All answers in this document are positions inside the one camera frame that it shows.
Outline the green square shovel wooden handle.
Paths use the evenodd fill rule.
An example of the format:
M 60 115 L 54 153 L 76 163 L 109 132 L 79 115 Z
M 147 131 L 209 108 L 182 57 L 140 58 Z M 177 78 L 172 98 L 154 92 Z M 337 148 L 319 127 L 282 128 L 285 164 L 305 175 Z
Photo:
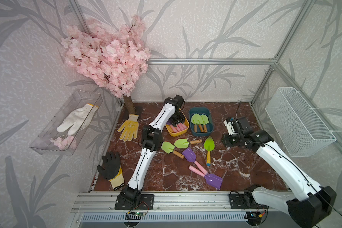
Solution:
M 197 124 L 197 116 L 196 114 L 193 114 L 192 117 L 191 117 L 191 122 L 193 124 L 193 129 L 194 129 L 194 132 L 197 133 L 198 132 L 198 124 Z

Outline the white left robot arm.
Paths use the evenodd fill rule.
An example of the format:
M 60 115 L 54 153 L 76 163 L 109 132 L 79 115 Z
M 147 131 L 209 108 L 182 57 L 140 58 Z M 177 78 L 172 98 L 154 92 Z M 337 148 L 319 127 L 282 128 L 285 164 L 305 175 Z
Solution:
M 144 179 L 156 152 L 160 150 L 163 143 L 162 130 L 168 120 L 180 112 L 184 104 L 184 98 L 176 95 L 174 98 L 167 98 L 164 101 L 162 110 L 157 117 L 142 130 L 142 150 L 135 171 L 126 187 L 121 191 L 120 197 L 125 202 L 137 206 L 141 200 Z

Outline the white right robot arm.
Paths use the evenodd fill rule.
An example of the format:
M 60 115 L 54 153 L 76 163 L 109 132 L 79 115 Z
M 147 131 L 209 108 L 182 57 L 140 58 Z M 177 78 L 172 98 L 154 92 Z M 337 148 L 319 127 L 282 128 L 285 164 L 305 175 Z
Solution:
M 245 117 L 229 117 L 224 125 L 228 132 L 222 136 L 221 142 L 225 147 L 245 147 L 256 153 L 291 190 L 277 192 L 254 184 L 244 190 L 247 206 L 259 204 L 277 209 L 288 214 L 301 228 L 312 228 L 331 214 L 336 192 L 302 171 L 265 130 L 254 131 Z

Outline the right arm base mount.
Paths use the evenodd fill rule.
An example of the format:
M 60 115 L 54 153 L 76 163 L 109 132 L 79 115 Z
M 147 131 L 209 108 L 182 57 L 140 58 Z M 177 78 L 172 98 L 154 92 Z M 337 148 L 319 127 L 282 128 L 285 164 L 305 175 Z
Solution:
M 237 191 L 231 191 L 229 193 L 229 202 L 231 209 L 241 209 L 241 210 L 249 210 L 249 209 L 268 209 L 269 206 L 257 204 L 252 196 L 252 191 L 255 190 L 260 185 L 254 184 L 248 188 L 246 188 L 243 193 Z

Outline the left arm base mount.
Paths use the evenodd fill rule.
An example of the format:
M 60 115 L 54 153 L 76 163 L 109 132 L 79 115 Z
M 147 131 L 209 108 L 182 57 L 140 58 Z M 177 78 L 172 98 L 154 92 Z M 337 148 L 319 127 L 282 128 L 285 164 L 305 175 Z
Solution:
M 154 206 L 154 194 L 142 194 L 142 191 L 128 185 L 121 190 L 116 199 L 115 210 L 150 209 Z

